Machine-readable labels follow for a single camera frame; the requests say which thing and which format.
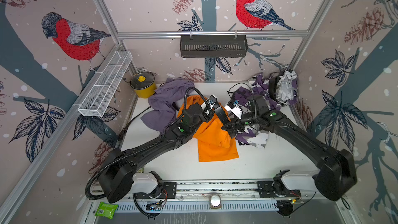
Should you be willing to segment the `orange trousers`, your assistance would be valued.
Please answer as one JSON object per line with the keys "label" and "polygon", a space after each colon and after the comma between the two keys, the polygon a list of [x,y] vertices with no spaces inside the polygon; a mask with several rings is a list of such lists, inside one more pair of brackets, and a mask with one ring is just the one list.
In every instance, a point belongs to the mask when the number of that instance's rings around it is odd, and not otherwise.
{"label": "orange trousers", "polygon": [[198,141],[199,162],[219,162],[239,157],[236,140],[222,130],[222,122],[217,115],[204,122],[193,135]]}

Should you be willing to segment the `lavender purple trousers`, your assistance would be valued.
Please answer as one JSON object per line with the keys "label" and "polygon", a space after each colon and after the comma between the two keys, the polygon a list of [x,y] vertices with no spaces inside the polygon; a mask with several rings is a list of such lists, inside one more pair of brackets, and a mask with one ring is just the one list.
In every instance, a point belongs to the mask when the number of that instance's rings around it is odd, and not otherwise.
{"label": "lavender purple trousers", "polygon": [[184,78],[168,78],[148,99],[153,110],[141,117],[142,122],[152,130],[163,132],[164,128],[176,119],[173,104],[184,98],[186,90],[193,86],[192,81]]}

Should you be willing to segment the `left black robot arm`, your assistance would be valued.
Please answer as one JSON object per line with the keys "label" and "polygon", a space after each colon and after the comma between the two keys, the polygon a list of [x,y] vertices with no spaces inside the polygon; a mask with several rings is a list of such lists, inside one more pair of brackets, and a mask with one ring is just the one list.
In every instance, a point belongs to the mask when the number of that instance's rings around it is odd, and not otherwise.
{"label": "left black robot arm", "polygon": [[181,147],[190,141],[204,122],[214,116],[213,107],[218,104],[217,97],[205,98],[198,94],[203,103],[187,106],[184,99],[182,114],[168,124],[161,134],[140,146],[125,151],[112,150],[103,165],[89,179],[85,187],[85,195],[89,200],[106,198],[109,203],[123,199],[133,187],[137,193],[151,194],[160,183],[160,178],[153,174],[143,174],[144,182],[139,183],[138,169],[162,154]]}

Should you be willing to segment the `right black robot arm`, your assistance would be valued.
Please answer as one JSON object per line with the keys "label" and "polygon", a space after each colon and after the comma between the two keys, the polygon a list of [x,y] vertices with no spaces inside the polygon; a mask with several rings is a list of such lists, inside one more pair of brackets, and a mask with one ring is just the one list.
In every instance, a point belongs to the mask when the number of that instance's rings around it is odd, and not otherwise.
{"label": "right black robot arm", "polygon": [[329,200],[339,200],[357,183],[353,155],[346,149],[337,150],[295,125],[285,114],[270,110],[260,95],[249,97],[249,112],[232,120],[223,121],[222,130],[231,137],[243,132],[247,125],[258,124],[260,130],[269,131],[285,139],[303,153],[317,168],[312,176],[319,193]]}

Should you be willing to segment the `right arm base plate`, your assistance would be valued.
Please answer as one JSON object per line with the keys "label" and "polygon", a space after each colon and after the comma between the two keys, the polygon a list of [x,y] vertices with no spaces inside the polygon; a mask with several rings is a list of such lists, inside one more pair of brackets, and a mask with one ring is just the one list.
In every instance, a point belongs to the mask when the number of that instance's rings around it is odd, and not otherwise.
{"label": "right arm base plate", "polygon": [[283,183],[273,180],[257,181],[260,198],[300,198],[299,190],[289,190]]}

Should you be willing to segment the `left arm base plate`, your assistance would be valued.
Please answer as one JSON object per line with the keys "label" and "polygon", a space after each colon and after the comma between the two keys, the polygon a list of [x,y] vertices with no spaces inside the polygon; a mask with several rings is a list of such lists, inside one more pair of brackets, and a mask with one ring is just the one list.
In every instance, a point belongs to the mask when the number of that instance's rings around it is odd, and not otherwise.
{"label": "left arm base plate", "polygon": [[136,199],[140,200],[155,200],[155,199],[175,199],[177,191],[177,183],[174,181],[167,181],[160,183],[151,193],[143,192],[134,193]]}

